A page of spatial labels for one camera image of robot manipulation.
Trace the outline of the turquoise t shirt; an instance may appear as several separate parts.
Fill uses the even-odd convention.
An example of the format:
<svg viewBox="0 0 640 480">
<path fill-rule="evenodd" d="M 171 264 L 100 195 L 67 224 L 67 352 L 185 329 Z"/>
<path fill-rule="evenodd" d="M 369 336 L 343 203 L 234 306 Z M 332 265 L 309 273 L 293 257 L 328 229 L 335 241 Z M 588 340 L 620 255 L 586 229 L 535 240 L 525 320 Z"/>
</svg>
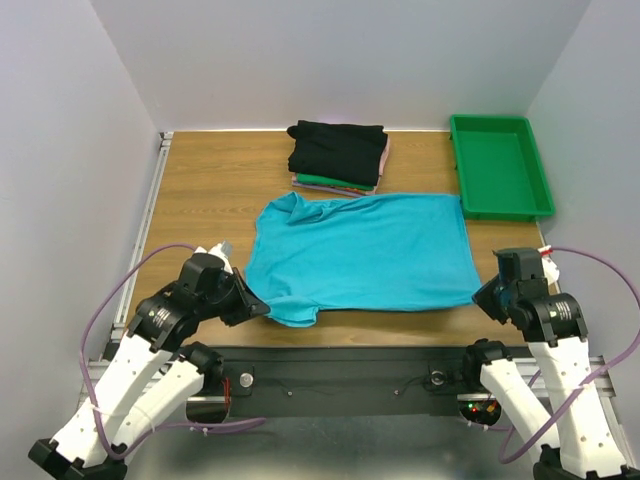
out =
<svg viewBox="0 0 640 480">
<path fill-rule="evenodd" d="M 269 318 L 288 327 L 310 327 L 328 310 L 465 306 L 481 286 L 460 200 L 449 194 L 290 192 L 257 218 L 245 275 Z"/>
</svg>

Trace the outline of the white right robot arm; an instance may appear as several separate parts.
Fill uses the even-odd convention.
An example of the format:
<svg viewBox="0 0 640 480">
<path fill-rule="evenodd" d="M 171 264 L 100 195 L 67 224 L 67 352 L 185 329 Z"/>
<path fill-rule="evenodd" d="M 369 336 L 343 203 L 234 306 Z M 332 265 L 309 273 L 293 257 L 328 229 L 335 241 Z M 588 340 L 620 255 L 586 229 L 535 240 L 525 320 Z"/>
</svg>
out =
<svg viewBox="0 0 640 480">
<path fill-rule="evenodd" d="M 534 458 L 536 479 L 636 479 L 609 427 L 595 381 L 639 347 L 637 340 L 598 368 L 592 368 L 588 329 L 578 301 L 566 292 L 553 294 L 559 269 L 554 247 L 511 248 L 496 252 L 498 273 L 473 296 L 491 319 L 511 323 L 522 333 L 545 384 L 551 406 L 545 408 L 519 373 L 514 357 L 499 341 L 478 340 L 465 350 L 463 384 L 485 389 L 523 439 L 511 463 Z"/>
</svg>

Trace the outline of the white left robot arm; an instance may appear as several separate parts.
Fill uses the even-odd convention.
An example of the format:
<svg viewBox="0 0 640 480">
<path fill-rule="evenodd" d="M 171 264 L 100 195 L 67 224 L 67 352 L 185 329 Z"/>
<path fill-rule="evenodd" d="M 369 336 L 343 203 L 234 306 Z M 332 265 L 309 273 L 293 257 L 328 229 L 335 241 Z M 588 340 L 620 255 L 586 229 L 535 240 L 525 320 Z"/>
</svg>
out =
<svg viewBox="0 0 640 480">
<path fill-rule="evenodd" d="M 54 479 L 123 479 L 137 447 L 173 428 L 169 417 L 189 397 L 220 388 L 231 403 L 223 357 L 185 342 L 205 320 L 235 326 L 268 312 L 231 266 L 230 252 L 226 242 L 196 248 L 177 280 L 139 303 L 100 379 L 82 374 L 87 397 L 76 413 L 29 450 L 34 464 Z"/>
</svg>

